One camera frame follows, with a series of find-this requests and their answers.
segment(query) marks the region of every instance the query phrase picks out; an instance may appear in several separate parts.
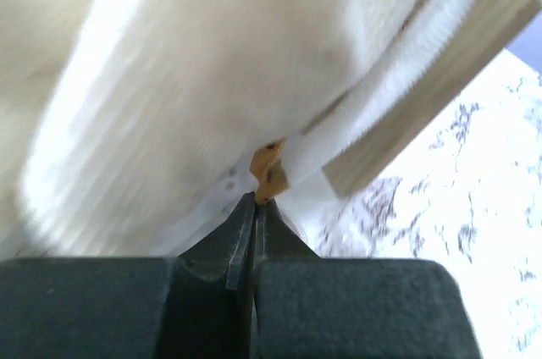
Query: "marble surface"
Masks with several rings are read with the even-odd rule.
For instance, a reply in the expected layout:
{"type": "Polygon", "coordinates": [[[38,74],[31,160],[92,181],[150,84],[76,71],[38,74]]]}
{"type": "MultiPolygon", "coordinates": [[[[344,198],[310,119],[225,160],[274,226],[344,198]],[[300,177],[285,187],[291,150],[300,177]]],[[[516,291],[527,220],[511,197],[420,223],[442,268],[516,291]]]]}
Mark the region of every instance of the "marble surface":
{"type": "Polygon", "coordinates": [[[542,357],[542,76],[503,51],[362,193],[302,224],[326,257],[443,264],[485,357],[542,357]]]}

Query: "wood plank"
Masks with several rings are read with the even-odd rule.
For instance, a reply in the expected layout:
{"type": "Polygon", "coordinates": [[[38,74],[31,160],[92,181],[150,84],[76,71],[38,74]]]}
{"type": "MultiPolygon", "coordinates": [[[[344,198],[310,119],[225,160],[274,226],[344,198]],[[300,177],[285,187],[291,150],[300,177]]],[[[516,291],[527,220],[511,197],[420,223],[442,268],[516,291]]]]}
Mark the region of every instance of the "wood plank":
{"type": "Polygon", "coordinates": [[[539,0],[478,0],[410,93],[324,172],[339,196],[362,190],[540,11],[539,0]]]}

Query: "towel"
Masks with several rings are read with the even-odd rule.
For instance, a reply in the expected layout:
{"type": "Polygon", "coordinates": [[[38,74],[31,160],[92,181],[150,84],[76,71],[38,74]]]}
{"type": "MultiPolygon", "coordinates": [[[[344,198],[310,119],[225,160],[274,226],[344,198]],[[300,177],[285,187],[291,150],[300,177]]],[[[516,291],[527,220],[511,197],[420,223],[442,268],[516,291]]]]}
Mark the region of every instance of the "towel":
{"type": "Polygon", "coordinates": [[[473,2],[95,0],[22,169],[26,231],[65,255],[186,250],[265,191],[258,149],[285,141],[282,190],[308,180],[407,93],[473,2]]]}

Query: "wooden board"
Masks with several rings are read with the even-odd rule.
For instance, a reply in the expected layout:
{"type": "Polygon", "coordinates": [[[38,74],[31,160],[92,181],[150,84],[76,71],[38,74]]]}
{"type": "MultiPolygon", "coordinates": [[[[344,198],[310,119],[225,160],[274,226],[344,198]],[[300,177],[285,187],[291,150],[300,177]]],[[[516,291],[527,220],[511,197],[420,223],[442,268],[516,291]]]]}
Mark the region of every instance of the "wooden board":
{"type": "Polygon", "coordinates": [[[539,0],[478,0],[429,72],[324,172],[339,196],[362,190],[539,12],[539,0]]]}

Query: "cream cloth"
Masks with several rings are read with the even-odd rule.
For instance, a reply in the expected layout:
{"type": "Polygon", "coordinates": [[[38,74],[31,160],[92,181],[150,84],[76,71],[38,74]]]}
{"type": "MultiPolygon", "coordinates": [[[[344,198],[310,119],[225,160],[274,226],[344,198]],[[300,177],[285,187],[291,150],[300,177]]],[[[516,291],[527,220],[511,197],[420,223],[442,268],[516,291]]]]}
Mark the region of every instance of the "cream cloth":
{"type": "MultiPolygon", "coordinates": [[[[45,97],[91,0],[20,1],[0,1],[4,29],[30,42],[3,54],[3,87],[41,78],[45,97]],[[4,15],[17,5],[19,20],[4,15]]],[[[247,157],[342,98],[283,155],[292,184],[318,172],[407,92],[472,3],[96,0],[23,170],[28,232],[65,254],[185,250],[254,188],[247,157]]]]}

